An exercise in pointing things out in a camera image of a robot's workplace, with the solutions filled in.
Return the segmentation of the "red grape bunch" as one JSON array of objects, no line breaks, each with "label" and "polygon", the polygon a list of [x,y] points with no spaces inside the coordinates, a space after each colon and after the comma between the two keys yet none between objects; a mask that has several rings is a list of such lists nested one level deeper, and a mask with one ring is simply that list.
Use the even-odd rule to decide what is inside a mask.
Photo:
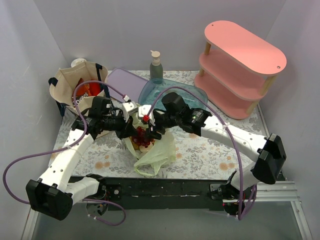
[{"label": "red grape bunch", "polygon": [[143,128],[141,126],[138,126],[136,128],[136,131],[137,131],[137,135],[130,137],[131,143],[135,142],[139,146],[141,146],[141,145],[142,146],[147,146],[150,143],[154,143],[155,142],[154,139],[149,140],[149,139],[146,138],[146,129],[145,128]]}]

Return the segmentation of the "light green plastic grocery bag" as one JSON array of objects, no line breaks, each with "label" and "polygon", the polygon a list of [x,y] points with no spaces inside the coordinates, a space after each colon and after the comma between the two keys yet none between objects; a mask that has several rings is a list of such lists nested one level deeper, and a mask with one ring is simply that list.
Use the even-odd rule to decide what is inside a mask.
[{"label": "light green plastic grocery bag", "polygon": [[123,142],[136,160],[133,165],[134,171],[141,176],[155,177],[162,167],[176,161],[176,144],[170,131],[166,131],[160,140],[154,140],[153,148],[147,153],[134,150],[130,137],[123,139]]}]

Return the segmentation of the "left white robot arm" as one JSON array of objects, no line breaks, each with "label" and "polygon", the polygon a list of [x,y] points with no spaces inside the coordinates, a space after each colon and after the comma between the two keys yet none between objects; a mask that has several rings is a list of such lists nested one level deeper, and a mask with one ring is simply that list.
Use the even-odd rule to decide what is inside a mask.
[{"label": "left white robot arm", "polygon": [[87,116],[78,117],[71,126],[66,148],[60,152],[38,180],[30,180],[26,192],[33,210],[57,220],[64,220],[73,205],[89,198],[102,203],[121,197],[120,184],[110,184],[97,174],[88,174],[70,183],[73,170],[85,151],[103,131],[116,132],[119,138],[135,133],[131,114],[138,109],[129,100],[114,108],[110,98],[96,96]]}]

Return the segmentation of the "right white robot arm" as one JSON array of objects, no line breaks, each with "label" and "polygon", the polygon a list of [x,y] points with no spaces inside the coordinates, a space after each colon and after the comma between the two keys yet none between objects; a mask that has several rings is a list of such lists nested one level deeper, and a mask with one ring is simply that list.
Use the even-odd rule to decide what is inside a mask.
[{"label": "right white robot arm", "polygon": [[244,154],[252,163],[231,174],[227,183],[217,193],[237,199],[245,190],[257,183],[273,185],[286,161],[282,139],[271,134],[269,137],[242,130],[224,122],[213,110],[189,107],[184,99],[175,92],[162,97],[164,111],[147,105],[143,120],[151,125],[150,134],[158,139],[166,129],[180,127],[187,133],[218,141],[234,148],[236,154]]}]

